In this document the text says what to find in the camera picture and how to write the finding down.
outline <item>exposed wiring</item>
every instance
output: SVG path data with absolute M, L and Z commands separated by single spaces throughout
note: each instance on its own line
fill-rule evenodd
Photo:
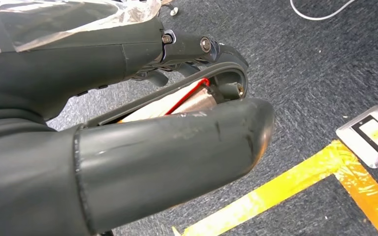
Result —
M 331 15 L 328 15 L 328 16 L 324 16 L 324 17 L 309 17 L 309 16 L 306 16 L 304 14 L 302 14 L 301 12 L 298 11 L 298 9 L 296 9 L 295 5 L 293 4 L 293 0 L 290 0 L 290 5 L 292 6 L 293 10 L 296 12 L 296 14 L 298 14 L 300 17 L 302 18 L 305 18 L 307 20 L 310 20 L 310 21 L 322 21 L 322 20 L 326 20 L 326 19 L 329 19 L 335 15 L 337 15 L 338 13 L 340 13 L 342 10 L 344 10 L 344 8 L 346 8 L 348 5 L 350 5 L 352 2 L 354 2 L 355 0 L 350 0 L 348 1 L 346 4 L 344 4 L 340 9 L 338 9 L 336 12 L 332 13 Z
M 202 78 L 198 84 L 192 88 L 191 91 L 189 91 L 187 94 L 185 94 L 168 112 L 166 112 L 165 115 L 170 115 L 172 112 L 174 112 L 180 105 L 182 105 L 192 94 L 201 86 L 206 85 L 209 86 L 209 80 L 207 78 Z

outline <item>copper component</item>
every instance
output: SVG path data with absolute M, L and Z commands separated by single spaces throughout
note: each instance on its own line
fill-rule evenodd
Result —
M 172 114 L 210 109 L 216 105 L 217 102 L 215 98 L 208 93 L 206 88 L 202 88 L 188 98 L 180 107 L 172 112 Z

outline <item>dark gray rubber cover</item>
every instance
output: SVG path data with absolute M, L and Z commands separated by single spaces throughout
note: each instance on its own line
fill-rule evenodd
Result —
M 28 121 L 0 124 L 15 127 L 20 122 Z M 0 236 L 91 235 L 74 175 L 76 130 L 0 137 Z
M 198 197 L 248 173 L 273 130 L 260 99 L 79 133 L 79 184 L 97 232 Z

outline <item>white cable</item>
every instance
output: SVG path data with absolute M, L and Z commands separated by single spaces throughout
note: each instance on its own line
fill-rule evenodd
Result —
M 340 9 L 338 9 L 336 12 L 332 13 L 331 15 L 328 15 L 328 16 L 324 16 L 324 17 L 309 17 L 309 16 L 306 16 L 302 13 L 300 13 L 298 11 L 298 9 L 296 9 L 295 5 L 293 4 L 293 0 L 290 0 L 290 5 L 292 6 L 293 10 L 296 12 L 296 14 L 298 14 L 300 17 L 303 17 L 307 20 L 310 20 L 310 21 L 322 21 L 322 20 L 326 20 L 328 18 L 331 18 L 335 15 L 337 15 L 338 13 L 340 13 L 342 10 L 344 10 L 344 8 L 346 8 L 348 5 L 350 5 L 352 2 L 354 2 L 355 0 L 350 0 L 348 1 L 346 4 L 344 4 L 344 6 L 342 6 Z

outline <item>red wire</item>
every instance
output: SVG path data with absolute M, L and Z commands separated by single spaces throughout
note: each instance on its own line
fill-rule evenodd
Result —
M 190 90 L 187 94 L 185 94 L 165 115 L 170 115 L 174 112 L 178 107 L 180 107 L 190 96 L 194 93 L 202 84 L 209 86 L 209 80 L 207 78 L 202 78 L 198 84 Z

